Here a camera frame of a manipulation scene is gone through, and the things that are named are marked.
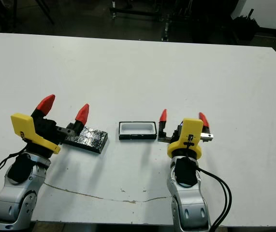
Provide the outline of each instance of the black metal stand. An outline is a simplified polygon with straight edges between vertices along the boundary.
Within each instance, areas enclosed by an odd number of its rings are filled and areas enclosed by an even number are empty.
[[[50,20],[50,22],[54,25],[54,21],[52,20],[51,16],[50,16],[50,9],[47,6],[47,4],[45,3],[44,0],[36,0],[37,4],[39,5],[39,7],[41,8],[41,10],[43,11],[43,13],[45,14],[45,16]],[[16,26],[16,10],[17,10],[17,0],[14,0],[14,6],[13,6],[13,26]]]
[[[116,13],[124,13],[124,14],[132,14],[132,15],[145,15],[145,16],[152,16],[152,17],[158,17],[161,18],[161,8],[162,8],[162,0],[160,3],[156,3],[155,1],[155,11],[153,12],[146,12],[146,11],[135,11],[135,10],[128,10],[128,9],[120,9],[116,7],[116,1],[111,1],[111,7],[110,7],[110,13],[112,18],[116,17]]]

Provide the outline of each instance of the equipment in background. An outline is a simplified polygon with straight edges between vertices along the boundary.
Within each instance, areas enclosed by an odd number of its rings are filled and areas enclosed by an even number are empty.
[[[228,44],[234,44],[230,15],[237,3],[238,0],[175,0],[165,18],[161,41],[169,41],[173,25],[184,24],[194,43],[212,43],[212,34],[216,32],[222,34]]]
[[[167,121],[166,109],[162,112],[159,121],[158,141],[169,143],[167,153],[172,159],[167,186],[172,195],[171,207],[175,232],[214,232],[227,216],[232,203],[228,185],[219,177],[198,166],[197,159],[202,155],[199,141],[208,142],[214,138],[204,114],[199,113],[199,118],[184,118],[172,137],[167,137],[163,131]],[[211,225],[206,201],[200,191],[199,172],[215,178],[224,190],[224,210],[213,225]]]
[[[111,7],[110,7],[110,13],[112,19],[116,18],[116,13],[124,13],[124,14],[132,14],[132,15],[145,15],[145,16],[153,16],[157,19],[161,19],[161,10],[162,10],[162,1],[163,0],[154,0],[153,3],[153,11],[147,12],[147,11],[137,11],[133,10],[132,4],[129,3],[128,0],[126,0],[126,7],[124,8],[117,8],[116,7],[116,0],[111,0]]]
[[[99,132],[99,137],[103,138],[101,143],[94,142],[94,138],[88,139],[85,137],[87,134],[83,134],[90,130],[84,127],[88,117],[88,104],[78,112],[75,123],[70,123],[67,128],[59,127],[55,121],[44,118],[52,108],[54,99],[55,95],[44,98],[31,116],[20,113],[11,116],[14,132],[27,145],[0,163],[1,169],[9,158],[16,157],[5,175],[4,187],[0,192],[0,230],[16,231],[29,227],[39,189],[51,164],[49,158],[60,151],[58,144],[68,143],[98,152],[107,139],[107,134],[103,131]],[[92,133],[96,137],[98,130]]]
[[[251,19],[254,9],[251,9],[248,16],[237,17],[234,19],[232,25],[239,40],[252,40],[256,34],[259,26],[255,19]]]

